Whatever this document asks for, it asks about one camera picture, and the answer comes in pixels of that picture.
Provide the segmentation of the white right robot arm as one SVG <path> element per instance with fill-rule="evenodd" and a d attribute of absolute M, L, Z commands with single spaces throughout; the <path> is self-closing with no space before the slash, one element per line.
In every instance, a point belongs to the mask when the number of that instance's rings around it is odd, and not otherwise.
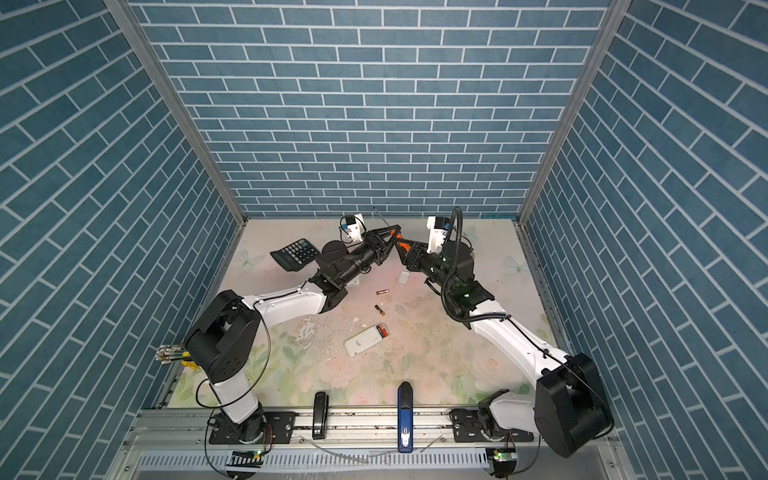
<path fill-rule="evenodd" d="M 487 402 L 499 428 L 537 433 L 563 458 L 613 429 L 595 362 L 584 353 L 572 355 L 549 344 L 515 320 L 476 279 L 467 245 L 449 240 L 432 252 L 425 242 L 399 238 L 396 249 L 407 270 L 426 276 L 448 317 L 493 344 L 533 387 L 530 403 L 515 400 L 510 392 Z"/>

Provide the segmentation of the orange handled screwdriver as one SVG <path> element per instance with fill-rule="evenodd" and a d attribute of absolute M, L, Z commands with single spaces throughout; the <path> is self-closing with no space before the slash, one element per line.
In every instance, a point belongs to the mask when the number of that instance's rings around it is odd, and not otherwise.
<path fill-rule="evenodd" d="M 373 207 L 373 212 L 376 214 L 376 216 L 387 226 L 390 227 L 390 222 L 383 216 L 383 214 L 377 209 L 376 206 Z M 398 233 L 396 235 L 396 248 L 399 251 L 402 252 L 409 252 L 411 250 L 411 245 L 402 237 L 401 233 Z"/>

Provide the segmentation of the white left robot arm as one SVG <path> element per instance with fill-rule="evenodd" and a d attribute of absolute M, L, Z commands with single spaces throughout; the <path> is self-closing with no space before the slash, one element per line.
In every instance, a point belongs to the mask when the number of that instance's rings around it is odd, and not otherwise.
<path fill-rule="evenodd" d="M 242 296 L 231 289 L 219 292 L 182 342 L 205 373 L 216 399 L 206 404 L 196 397 L 197 405 L 221 409 L 236 425 L 256 419 L 261 407 L 254 392 L 258 381 L 247 379 L 246 364 L 258 332 L 270 335 L 274 326 L 336 308 L 352 280 L 387 260 L 400 234 L 398 224 L 363 229 L 350 243 L 332 240 L 322 249 L 301 249 L 299 240 L 277 251 L 273 259 L 289 271 L 314 262 L 316 273 L 300 285 L 260 295 Z"/>

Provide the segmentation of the white air conditioner remote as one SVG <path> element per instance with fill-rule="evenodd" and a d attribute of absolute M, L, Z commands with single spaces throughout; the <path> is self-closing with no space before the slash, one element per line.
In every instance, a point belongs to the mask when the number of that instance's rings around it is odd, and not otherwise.
<path fill-rule="evenodd" d="M 388 329 L 383 323 L 379 323 L 346 340 L 344 347 L 347 354 L 351 358 L 355 358 L 382 343 L 388 337 Z"/>

